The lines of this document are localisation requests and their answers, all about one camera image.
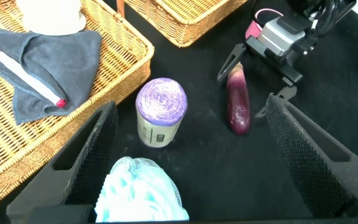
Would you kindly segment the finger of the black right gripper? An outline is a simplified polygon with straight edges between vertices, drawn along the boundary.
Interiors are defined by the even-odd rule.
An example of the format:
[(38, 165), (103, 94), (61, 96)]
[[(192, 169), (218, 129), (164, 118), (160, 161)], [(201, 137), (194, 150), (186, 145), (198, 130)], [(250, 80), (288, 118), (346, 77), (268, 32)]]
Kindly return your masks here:
[(235, 45), (217, 75), (218, 82), (223, 81), (229, 75), (229, 72), (241, 61), (245, 52), (246, 47), (244, 44)]
[[(296, 93), (296, 86), (286, 86), (282, 88), (278, 93), (276, 93), (275, 96), (283, 98), (284, 100), (290, 100), (296, 95)], [(256, 113), (255, 118), (263, 118), (265, 116), (266, 107), (267, 105), (264, 105), (262, 109)]]

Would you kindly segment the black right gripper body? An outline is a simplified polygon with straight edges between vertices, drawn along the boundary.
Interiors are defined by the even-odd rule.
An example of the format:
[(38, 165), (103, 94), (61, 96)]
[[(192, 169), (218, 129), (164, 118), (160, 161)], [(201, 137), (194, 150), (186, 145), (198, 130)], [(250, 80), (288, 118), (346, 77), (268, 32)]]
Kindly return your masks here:
[(288, 84), (296, 84), (303, 78), (303, 75), (293, 67), (299, 57), (294, 50), (290, 49), (283, 56), (278, 56), (253, 36), (246, 40), (246, 46), (250, 53), (259, 56), (267, 65), (281, 74)]

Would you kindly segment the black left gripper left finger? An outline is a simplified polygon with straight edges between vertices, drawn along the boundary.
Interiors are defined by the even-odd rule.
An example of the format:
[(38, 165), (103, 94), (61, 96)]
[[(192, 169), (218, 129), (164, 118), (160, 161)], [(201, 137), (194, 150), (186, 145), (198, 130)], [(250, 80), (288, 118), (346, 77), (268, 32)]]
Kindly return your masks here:
[(59, 150), (20, 194), (7, 206), (9, 218), (25, 218), (36, 208), (95, 206), (109, 172), (109, 159), (117, 133), (116, 102), (110, 101)]

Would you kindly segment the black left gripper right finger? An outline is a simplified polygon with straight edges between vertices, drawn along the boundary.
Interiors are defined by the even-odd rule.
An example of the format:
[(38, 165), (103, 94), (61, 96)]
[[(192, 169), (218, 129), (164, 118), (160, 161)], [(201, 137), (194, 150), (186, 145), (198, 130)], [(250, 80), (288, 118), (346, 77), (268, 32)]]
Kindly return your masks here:
[(287, 100), (265, 116), (295, 186), (315, 217), (358, 217), (358, 156)]

